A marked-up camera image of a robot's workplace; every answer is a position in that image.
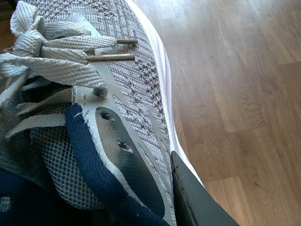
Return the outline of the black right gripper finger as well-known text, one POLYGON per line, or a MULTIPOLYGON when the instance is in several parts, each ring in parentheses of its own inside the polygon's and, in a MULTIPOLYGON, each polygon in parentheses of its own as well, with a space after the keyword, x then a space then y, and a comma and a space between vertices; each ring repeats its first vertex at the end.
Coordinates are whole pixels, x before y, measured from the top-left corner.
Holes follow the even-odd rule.
POLYGON ((180 156, 171 154, 174 208, 179 226, 237 226, 211 197, 180 156))

